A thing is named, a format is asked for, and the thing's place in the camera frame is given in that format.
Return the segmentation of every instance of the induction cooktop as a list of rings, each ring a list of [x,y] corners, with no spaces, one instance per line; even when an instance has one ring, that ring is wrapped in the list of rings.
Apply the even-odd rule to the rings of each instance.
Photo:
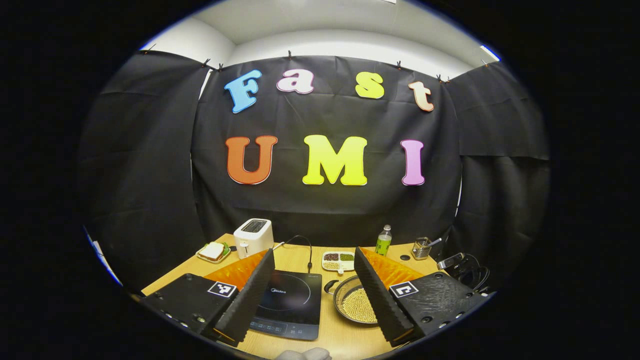
[[[250,329],[315,340],[320,325],[321,274],[274,270]]]

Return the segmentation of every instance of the green bottle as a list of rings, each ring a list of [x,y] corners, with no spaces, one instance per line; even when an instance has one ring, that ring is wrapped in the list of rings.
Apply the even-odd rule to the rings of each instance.
[[[387,256],[389,245],[391,245],[391,225],[385,225],[382,233],[378,235],[378,242],[376,243],[376,254]]]

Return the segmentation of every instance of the black curtain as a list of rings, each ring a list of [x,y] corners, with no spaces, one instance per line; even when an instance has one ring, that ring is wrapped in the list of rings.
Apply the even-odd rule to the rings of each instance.
[[[135,54],[96,98],[79,144],[85,226],[123,285],[140,291],[205,243],[189,150],[209,69]]]
[[[225,85],[253,69],[257,102],[232,113],[234,102]],[[283,72],[307,69],[314,73],[313,92],[298,94],[276,88]],[[382,76],[381,99],[359,97],[359,72]],[[408,84],[421,81],[431,90],[431,112],[415,103]],[[392,226],[392,243],[435,238],[452,224],[460,186],[460,157],[455,114],[445,85],[412,71],[355,58],[295,56],[250,61],[214,71],[198,105],[193,133],[194,186],[204,232],[215,239],[232,233],[252,217],[273,221],[276,241],[295,234],[318,246],[373,246],[385,224]],[[245,136],[244,165],[258,167],[256,137],[273,135],[271,174],[260,184],[239,184],[227,174],[227,147],[232,136]],[[321,185],[302,182],[307,174],[307,135],[325,135],[334,151],[349,136],[367,139],[364,186],[338,180]],[[405,186],[405,153],[400,142],[419,140],[421,186]]]
[[[500,286],[533,244],[549,191],[540,109],[502,62],[447,84],[456,108],[462,192],[445,255],[467,252]]]

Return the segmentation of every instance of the white toaster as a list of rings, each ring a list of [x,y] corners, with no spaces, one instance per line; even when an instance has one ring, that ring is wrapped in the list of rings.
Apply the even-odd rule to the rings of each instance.
[[[238,257],[241,259],[273,247],[271,221],[251,218],[234,231]]]

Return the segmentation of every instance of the ceiling light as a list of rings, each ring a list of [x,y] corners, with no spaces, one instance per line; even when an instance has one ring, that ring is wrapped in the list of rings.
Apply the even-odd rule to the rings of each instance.
[[[491,52],[491,50],[487,49],[486,46],[480,45],[480,49],[484,50],[487,54],[489,54],[495,61],[500,61],[500,58]]]

